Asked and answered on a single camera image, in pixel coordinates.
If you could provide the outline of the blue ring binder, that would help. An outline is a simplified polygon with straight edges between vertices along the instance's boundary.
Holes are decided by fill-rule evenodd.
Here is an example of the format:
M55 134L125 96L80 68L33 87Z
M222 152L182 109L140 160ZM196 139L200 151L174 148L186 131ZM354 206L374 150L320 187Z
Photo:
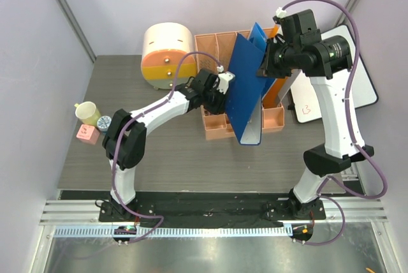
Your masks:
M257 76L257 72L264 54L242 34L237 34L228 66L235 79L229 87L226 115L241 145L261 143L261 99L269 79Z

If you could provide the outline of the orange desk file organizer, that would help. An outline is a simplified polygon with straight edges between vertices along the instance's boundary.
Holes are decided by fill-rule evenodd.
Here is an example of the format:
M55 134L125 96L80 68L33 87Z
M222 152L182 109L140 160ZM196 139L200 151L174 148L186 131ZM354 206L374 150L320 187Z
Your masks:
M259 49L265 49L266 41L273 38L279 28L262 29L257 24L246 31L231 31L224 33L199 34L194 37L195 48L200 53L196 56L198 73L201 70L211 70L213 75L218 73L217 63L208 56L212 55L228 69L233 54L236 38L240 34ZM222 86L221 81L210 77L211 90L210 101L201 106L201 116L207 140L232 138L235 136L233 127L227 114L224 113L228 93L221 93L217 87ZM278 92L284 85L285 80L276 81L270 79L262 90L261 97L261 129L263 133L276 133L285 125L284 106L278 98Z

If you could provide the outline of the yellow cabinet drawer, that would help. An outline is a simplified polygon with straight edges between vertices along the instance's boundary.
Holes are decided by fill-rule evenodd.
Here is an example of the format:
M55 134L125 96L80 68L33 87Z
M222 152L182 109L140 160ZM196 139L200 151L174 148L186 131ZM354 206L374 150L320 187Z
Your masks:
M145 80L164 80L173 78L177 71L177 64L164 66L146 66L142 67L142 75ZM178 78L188 78L195 76L197 67L195 63L182 64L178 71Z

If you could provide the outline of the white arched drawer cabinet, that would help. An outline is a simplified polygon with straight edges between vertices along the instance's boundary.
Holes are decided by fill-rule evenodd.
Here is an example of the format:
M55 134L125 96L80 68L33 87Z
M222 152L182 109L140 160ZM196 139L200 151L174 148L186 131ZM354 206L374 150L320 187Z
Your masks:
M194 50L193 35L186 26L163 22L150 26L143 37L141 68L179 64L181 58ZM190 55L182 64L195 63Z

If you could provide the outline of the orange folder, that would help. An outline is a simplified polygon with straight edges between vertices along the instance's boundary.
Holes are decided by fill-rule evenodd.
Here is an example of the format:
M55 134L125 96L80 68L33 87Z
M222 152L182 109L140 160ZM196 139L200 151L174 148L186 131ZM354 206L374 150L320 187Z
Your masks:
M268 88L268 91L263 97L263 108L275 108L280 102L281 99L278 98L279 92L284 87L288 77L278 78L275 82Z

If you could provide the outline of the light blue thin folder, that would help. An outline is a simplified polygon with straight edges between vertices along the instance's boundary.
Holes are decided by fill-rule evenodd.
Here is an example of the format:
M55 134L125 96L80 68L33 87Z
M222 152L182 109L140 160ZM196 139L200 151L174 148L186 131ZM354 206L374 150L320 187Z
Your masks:
M267 35L265 34L264 30L261 26L255 22L253 27L250 30L248 40L260 51L264 52L267 46Z

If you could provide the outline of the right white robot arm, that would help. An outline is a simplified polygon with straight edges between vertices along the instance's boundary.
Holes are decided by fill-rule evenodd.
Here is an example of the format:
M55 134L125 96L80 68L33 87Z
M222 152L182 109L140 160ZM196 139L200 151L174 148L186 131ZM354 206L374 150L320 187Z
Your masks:
M329 175L373 156L374 149L357 132L348 82L353 78L355 58L349 42L339 35L323 39L312 10L288 15L278 8L273 21L281 26L282 35L267 40L257 75L284 78L301 70L314 88L324 126L324 143L304 152L305 171L288 194L290 215L301 219L315 206Z

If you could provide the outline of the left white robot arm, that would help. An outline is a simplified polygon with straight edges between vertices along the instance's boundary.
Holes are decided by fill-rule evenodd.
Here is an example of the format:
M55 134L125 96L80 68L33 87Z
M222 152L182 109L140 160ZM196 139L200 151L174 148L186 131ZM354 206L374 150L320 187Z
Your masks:
M230 72L215 74L202 69L160 100L132 112L120 109L114 113L103 148L112 169L110 194L116 202L113 213L121 221L135 216L135 170L145 154L149 134L169 120L200 107L216 115L224 113L234 79Z

